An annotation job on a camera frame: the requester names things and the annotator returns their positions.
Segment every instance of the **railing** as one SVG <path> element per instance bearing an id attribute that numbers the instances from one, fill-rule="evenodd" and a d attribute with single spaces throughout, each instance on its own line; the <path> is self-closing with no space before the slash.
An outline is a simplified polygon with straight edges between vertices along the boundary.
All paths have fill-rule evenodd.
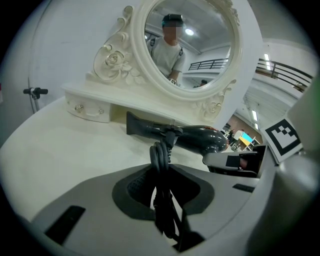
<path id="1" fill-rule="evenodd" d="M 227 58 L 211 59 L 192 63 L 189 71 L 207 70 L 207 69 L 223 69 L 228 62 Z M 297 68 L 282 64 L 272 60 L 260 58 L 255 72 L 257 74 L 270 77 L 276 80 L 282 80 L 290 84 L 293 88 L 300 92 L 310 85 L 313 77 Z"/>

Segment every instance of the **white t-shirt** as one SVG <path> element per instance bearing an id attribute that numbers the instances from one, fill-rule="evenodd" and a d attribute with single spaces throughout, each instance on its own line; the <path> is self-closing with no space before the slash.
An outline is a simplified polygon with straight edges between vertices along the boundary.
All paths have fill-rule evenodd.
<path id="1" fill-rule="evenodd" d="M 243 131 L 242 130 L 238 130 L 235 135 L 233 136 L 233 138 L 237 141 L 239 140 L 239 138 L 242 136 Z"/>
<path id="2" fill-rule="evenodd" d="M 151 40 L 146 42 L 148 51 L 155 65 L 166 78 L 168 78 L 172 70 L 182 72 L 186 56 L 182 54 L 182 56 L 178 58 L 181 51 L 179 44 L 172 46 L 168 44 L 163 37 L 155 39 L 155 46 L 153 48 L 150 42 Z"/>

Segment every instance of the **hair dryer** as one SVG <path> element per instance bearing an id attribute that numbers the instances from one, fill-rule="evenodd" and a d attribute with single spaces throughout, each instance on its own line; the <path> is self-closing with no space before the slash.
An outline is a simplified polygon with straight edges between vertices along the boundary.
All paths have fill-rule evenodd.
<path id="1" fill-rule="evenodd" d="M 126 134 L 128 135 L 140 135 L 160 140 L 165 137 L 162 131 L 168 126 L 168 124 L 140 119 L 129 111 L 126 113 Z M 186 125 L 178 127 L 182 129 L 183 133 L 175 145 L 202 156 L 207 153 L 224 151 L 229 144 L 222 132 L 210 126 Z"/>

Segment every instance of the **brown wall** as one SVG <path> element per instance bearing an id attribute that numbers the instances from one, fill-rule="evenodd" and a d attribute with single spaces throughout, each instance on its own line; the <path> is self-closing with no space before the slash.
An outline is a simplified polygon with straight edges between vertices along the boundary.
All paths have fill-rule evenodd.
<path id="1" fill-rule="evenodd" d="M 240 118 L 236 117 L 235 115 L 232 115 L 230 120 L 228 121 L 228 124 L 231 125 L 230 129 L 233 130 L 236 133 L 238 130 L 244 130 L 246 134 L 249 134 L 251 138 L 256 138 L 256 140 L 262 144 L 262 137 L 260 133 L 258 133 L 255 129 L 253 129 L 251 126 L 247 125 L 244 121 L 242 121 Z"/>

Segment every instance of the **mirror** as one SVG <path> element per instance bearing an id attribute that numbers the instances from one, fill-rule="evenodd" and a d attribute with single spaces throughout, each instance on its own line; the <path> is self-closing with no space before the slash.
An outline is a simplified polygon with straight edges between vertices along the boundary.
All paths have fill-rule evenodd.
<path id="1" fill-rule="evenodd" d="M 217 80 L 228 68 L 230 27 L 205 0 L 165 0 L 148 15 L 144 37 L 163 76 L 174 86 L 194 90 Z"/>

